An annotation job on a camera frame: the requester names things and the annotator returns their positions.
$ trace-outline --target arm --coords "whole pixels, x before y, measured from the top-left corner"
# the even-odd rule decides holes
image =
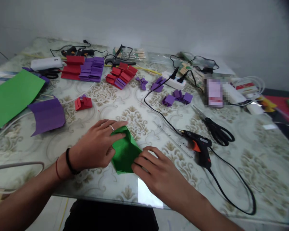
[[[134,173],[145,182],[149,190],[200,230],[242,230],[195,190],[171,160],[157,148],[145,147],[134,162],[132,165]]]
[[[127,122],[100,120],[92,126],[69,151],[69,159],[75,170],[107,167],[115,155],[112,144],[125,137],[125,134],[110,136],[112,128],[109,125],[118,129],[127,125]],[[72,177],[66,163],[65,153],[57,161],[57,170],[62,180]],[[0,230],[25,230],[28,228],[41,213],[60,183],[56,165],[53,164],[12,193],[0,203]]]

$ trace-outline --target black wristband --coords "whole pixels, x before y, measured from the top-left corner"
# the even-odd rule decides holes
[[[71,173],[72,173],[73,175],[77,175],[77,174],[79,174],[80,172],[77,172],[75,169],[72,168],[70,159],[68,158],[68,152],[69,152],[69,151],[70,151],[70,149],[68,148],[68,149],[66,150],[66,163],[67,163],[68,168],[70,169]]]

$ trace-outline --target ring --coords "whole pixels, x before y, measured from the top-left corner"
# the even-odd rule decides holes
[[[111,125],[109,125],[111,128],[112,128],[112,132],[114,132],[115,131],[115,129],[111,126]]]

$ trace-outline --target orange trigger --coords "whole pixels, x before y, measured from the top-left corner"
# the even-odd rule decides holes
[[[200,152],[200,148],[198,147],[198,144],[196,143],[196,141],[193,141],[194,142],[194,148],[193,150],[194,151],[197,151],[197,152]]]

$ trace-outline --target table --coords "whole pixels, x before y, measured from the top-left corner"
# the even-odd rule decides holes
[[[37,38],[32,46],[25,48],[22,53],[49,57],[51,56],[49,48],[58,49],[69,44],[77,45],[77,43]],[[96,45],[92,45],[92,48],[100,51],[112,50],[112,48]],[[32,59],[19,54],[2,65],[0,71],[20,71],[22,66],[29,67]],[[173,70],[171,67],[147,61],[140,62],[139,65],[160,73],[166,69]],[[110,68],[105,67],[103,75],[108,74],[109,71]],[[145,71],[138,71],[137,76],[145,77],[149,81],[147,87],[151,87],[151,83],[157,78]],[[257,201],[256,215],[245,215],[226,202],[208,172],[198,166],[182,151],[179,144],[165,134],[165,132],[173,133],[175,136],[161,116],[143,103],[143,98],[148,91],[140,90],[139,82],[135,79],[123,90],[106,83],[104,78],[100,83],[61,78],[51,80],[51,84],[43,93],[53,94],[60,100],[66,115],[65,125],[31,137],[35,131],[35,120],[33,114],[26,109],[21,114],[24,115],[22,118],[16,118],[9,129],[0,134],[0,164],[42,161],[48,167],[66,148],[76,144],[98,120],[126,120],[140,148],[147,145],[159,148],[172,160],[186,180],[205,195],[221,213],[249,220],[289,224],[289,141],[279,129],[266,130],[263,127],[272,124],[272,120],[266,115],[252,116],[240,107],[205,108],[201,96],[189,83],[183,91],[194,95],[191,104],[184,105],[175,101],[172,107],[162,105],[162,99],[172,91],[173,89],[165,86],[161,93],[151,93],[147,102],[162,112],[176,128],[190,130],[212,140],[216,153],[237,167],[253,190]],[[82,94],[92,98],[93,108],[75,111],[74,100]],[[228,147],[216,144],[191,105],[195,105],[213,121],[231,131],[236,141],[230,143]],[[162,129],[153,123],[154,121],[163,124]],[[237,175],[214,154],[210,153],[210,156],[212,171],[226,195],[240,208],[248,209],[251,202]],[[38,171],[39,166],[1,170],[0,185],[18,188]],[[55,195],[141,206],[150,204],[153,207],[168,209],[148,193],[148,189],[135,174],[117,175],[112,163],[106,168],[83,171],[76,179],[64,182],[56,190]]]

